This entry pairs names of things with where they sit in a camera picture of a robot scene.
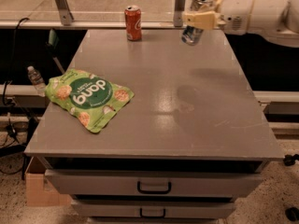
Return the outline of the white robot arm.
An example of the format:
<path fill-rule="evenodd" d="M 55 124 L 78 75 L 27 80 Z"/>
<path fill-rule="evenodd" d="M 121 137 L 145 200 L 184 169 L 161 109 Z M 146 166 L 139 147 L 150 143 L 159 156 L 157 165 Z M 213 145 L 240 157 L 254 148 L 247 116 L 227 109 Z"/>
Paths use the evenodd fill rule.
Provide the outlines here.
<path fill-rule="evenodd" d="M 299 0 L 211 0 L 185 11 L 183 21 L 200 30 L 255 34 L 276 45 L 299 47 Z"/>

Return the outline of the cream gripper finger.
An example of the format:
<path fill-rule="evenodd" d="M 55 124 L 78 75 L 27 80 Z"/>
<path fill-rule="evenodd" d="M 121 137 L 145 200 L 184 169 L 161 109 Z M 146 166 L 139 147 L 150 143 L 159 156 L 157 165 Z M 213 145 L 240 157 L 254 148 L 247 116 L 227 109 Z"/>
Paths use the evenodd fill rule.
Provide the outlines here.
<path fill-rule="evenodd" d="M 220 29 L 226 24 L 226 22 L 221 18 L 221 14 L 215 11 L 185 12 L 182 18 L 188 26 L 201 30 Z"/>
<path fill-rule="evenodd" d="M 223 0 L 213 0 L 213 7 L 215 11 L 219 11 Z"/>

